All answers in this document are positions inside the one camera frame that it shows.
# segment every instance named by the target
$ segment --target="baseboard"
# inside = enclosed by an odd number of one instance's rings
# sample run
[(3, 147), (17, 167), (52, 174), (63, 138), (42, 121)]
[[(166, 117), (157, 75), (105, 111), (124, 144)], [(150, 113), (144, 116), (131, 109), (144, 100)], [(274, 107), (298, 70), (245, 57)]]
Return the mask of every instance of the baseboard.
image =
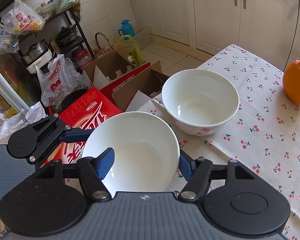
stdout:
[(151, 43), (164, 45), (168, 48), (180, 51), (191, 57), (197, 58), (198, 60), (201, 60), (203, 62), (205, 62), (208, 59), (210, 59), (211, 57), (213, 57), (213, 55), (211, 55), (207, 52), (204, 52), (202, 50), (190, 47), (186, 44), (183, 44), (183, 43), (180, 43), (177, 41), (173, 41), (173, 40), (161, 37), (161, 36), (150, 34), (150, 39), (151, 39)]

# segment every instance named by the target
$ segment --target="cabinet door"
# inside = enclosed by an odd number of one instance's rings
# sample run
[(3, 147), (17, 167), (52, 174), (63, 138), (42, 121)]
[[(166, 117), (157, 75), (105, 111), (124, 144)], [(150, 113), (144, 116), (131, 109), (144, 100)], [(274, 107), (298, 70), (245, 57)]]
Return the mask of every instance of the cabinet door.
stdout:
[(185, 0), (153, 0), (158, 35), (189, 45)]
[(241, 0), (193, 0), (197, 48), (216, 54), (238, 44)]
[(247, 0), (246, 8), (241, 7), (238, 45), (284, 69), (296, 31), (298, 8), (299, 0)]
[(152, 0), (130, 0), (133, 13), (136, 17), (138, 25), (145, 25), (149, 28), (149, 32), (157, 34), (154, 31), (154, 21), (152, 18)]

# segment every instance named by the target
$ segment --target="tablecloth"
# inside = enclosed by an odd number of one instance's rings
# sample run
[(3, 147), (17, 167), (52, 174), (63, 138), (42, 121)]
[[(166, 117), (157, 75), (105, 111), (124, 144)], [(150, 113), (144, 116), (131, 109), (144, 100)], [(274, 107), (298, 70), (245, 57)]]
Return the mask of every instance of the tablecloth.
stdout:
[[(285, 94), (283, 72), (236, 45), (223, 49), (198, 68), (223, 75), (240, 96), (237, 114), (217, 133), (200, 137), (181, 131), (164, 109), (161, 95), (139, 111), (155, 114), (170, 124), (180, 149), (192, 158), (203, 156), (214, 164), (237, 159), (276, 188), (291, 206), (283, 234), (287, 239), (300, 240), (300, 105)], [(224, 183), (212, 182), (210, 190)], [(177, 196), (185, 184), (176, 170), (168, 190)]]

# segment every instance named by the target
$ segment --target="blue pitcher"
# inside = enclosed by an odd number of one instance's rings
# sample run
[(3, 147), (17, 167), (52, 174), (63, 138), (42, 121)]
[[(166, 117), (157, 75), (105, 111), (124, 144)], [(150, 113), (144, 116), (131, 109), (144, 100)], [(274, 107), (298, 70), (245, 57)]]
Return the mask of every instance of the blue pitcher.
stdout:
[(121, 29), (118, 30), (118, 33), (119, 35), (131, 35), (132, 37), (135, 36), (134, 34), (134, 30), (133, 30), (133, 27), (132, 25), (129, 23), (129, 20), (123, 20), (121, 22), (122, 26), (121, 26)]

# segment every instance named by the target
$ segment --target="orange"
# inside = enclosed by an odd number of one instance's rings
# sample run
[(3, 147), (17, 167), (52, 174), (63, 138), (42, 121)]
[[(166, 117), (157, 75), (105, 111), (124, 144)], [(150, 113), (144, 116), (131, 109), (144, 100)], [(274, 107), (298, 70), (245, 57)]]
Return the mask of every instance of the orange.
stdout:
[(283, 89), (295, 104), (300, 104), (300, 59), (290, 63), (284, 70)]

